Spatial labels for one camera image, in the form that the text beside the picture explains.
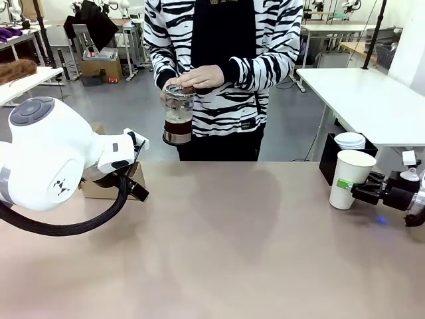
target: zebra print jacket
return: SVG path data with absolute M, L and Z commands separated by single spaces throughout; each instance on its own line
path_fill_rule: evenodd
M 146 0 L 144 45 L 150 51 L 155 83 L 163 71 L 182 75 L 191 65 L 196 0 Z M 294 67 L 299 53 L 302 0 L 252 0 L 256 58 L 236 58 L 239 79 L 195 96 L 193 133 L 224 136 L 250 132 L 266 123 L 269 89 Z M 242 122 L 255 125 L 249 129 Z

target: glass coffee press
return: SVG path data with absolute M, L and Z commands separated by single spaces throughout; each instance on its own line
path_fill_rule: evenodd
M 193 87 L 171 84 L 165 88 L 165 143 L 178 146 L 191 141 L 194 96 Z

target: french press lid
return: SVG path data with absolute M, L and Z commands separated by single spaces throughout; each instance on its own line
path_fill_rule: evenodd
M 196 94 L 196 90 L 193 86 L 184 88 L 179 84 L 170 84 L 165 88 L 165 93 L 174 98 L 191 98 Z

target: brown furry object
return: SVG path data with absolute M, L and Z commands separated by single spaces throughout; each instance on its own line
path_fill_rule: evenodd
M 31 60 L 17 60 L 0 64 L 0 84 L 37 73 L 37 64 Z

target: black pants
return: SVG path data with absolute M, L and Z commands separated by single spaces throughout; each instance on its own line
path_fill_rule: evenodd
M 226 136 L 206 136 L 177 146 L 181 161 L 258 161 L 261 140 L 264 135 L 262 124 L 255 131 L 231 133 Z

